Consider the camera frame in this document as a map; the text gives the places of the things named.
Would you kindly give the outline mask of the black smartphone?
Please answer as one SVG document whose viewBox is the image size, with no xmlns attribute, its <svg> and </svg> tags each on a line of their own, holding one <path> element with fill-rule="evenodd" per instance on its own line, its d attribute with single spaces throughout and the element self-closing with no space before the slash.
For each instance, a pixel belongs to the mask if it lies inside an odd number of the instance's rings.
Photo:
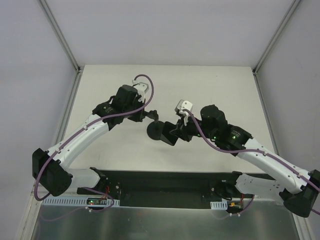
<svg viewBox="0 0 320 240">
<path fill-rule="evenodd" d="M 174 146 L 182 138 L 180 125 L 166 121 L 163 125 L 160 140 L 164 143 Z"/>
</svg>

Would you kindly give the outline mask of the black phone stand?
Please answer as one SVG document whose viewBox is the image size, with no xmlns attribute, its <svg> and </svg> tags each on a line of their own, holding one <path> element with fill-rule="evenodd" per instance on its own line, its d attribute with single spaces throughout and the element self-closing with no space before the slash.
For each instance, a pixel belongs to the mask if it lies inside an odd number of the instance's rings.
<svg viewBox="0 0 320 240">
<path fill-rule="evenodd" d="M 145 112 L 145 116 L 153 120 L 153 122 L 147 126 L 147 136 L 152 140 L 159 141 L 161 139 L 165 123 L 159 120 L 159 115 L 156 110 Z"/>
</svg>

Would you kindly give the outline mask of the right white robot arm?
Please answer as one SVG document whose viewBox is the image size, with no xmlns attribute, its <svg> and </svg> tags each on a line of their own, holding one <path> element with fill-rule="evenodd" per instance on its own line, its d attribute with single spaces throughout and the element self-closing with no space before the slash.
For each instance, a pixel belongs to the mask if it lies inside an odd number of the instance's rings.
<svg viewBox="0 0 320 240">
<path fill-rule="evenodd" d="M 272 178 L 239 173 L 236 180 L 225 184 L 228 196 L 234 198 L 241 193 L 257 195 L 280 202 L 291 213 L 303 218 L 316 212 L 313 207 L 320 193 L 318 170 L 308 171 L 268 150 L 249 132 L 228 123 L 224 112 L 215 105 L 203 107 L 201 119 L 193 115 L 192 108 L 189 101 L 182 101 L 175 108 L 180 117 L 177 122 L 178 138 L 186 142 L 192 137 L 202 138 L 214 150 L 251 163 Z"/>
</svg>

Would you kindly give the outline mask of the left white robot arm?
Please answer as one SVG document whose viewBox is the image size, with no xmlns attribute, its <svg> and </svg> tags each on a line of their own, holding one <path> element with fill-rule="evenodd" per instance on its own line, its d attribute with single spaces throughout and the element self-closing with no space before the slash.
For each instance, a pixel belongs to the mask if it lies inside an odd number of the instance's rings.
<svg viewBox="0 0 320 240">
<path fill-rule="evenodd" d="M 71 169 L 71 163 L 93 141 L 128 118 L 140 122 L 144 118 L 143 105 L 147 83 L 122 85 L 110 100 L 96 106 L 84 123 L 66 139 L 48 150 L 38 148 L 32 154 L 32 176 L 54 197 L 69 188 L 89 188 L 99 195 L 105 191 L 102 174 L 94 167 Z"/>
</svg>

